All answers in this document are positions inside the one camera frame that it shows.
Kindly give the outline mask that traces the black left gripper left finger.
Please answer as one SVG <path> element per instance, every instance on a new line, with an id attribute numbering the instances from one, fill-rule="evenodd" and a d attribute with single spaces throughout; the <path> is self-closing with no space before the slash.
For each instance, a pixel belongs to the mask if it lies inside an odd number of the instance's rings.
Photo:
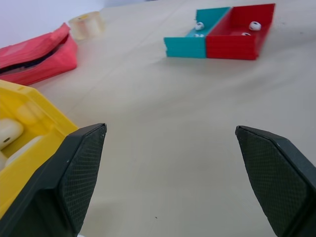
<path id="1" fill-rule="evenodd" d="M 69 134 L 0 220 L 2 237 L 76 237 L 96 185 L 107 126 Z"/>

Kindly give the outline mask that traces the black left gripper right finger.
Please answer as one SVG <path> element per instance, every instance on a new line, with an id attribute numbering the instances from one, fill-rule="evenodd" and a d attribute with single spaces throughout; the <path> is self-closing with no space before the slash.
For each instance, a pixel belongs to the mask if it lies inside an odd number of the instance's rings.
<path id="1" fill-rule="evenodd" d="M 278 237 L 316 235 L 316 168 L 287 138 L 235 130 L 250 185 Z"/>

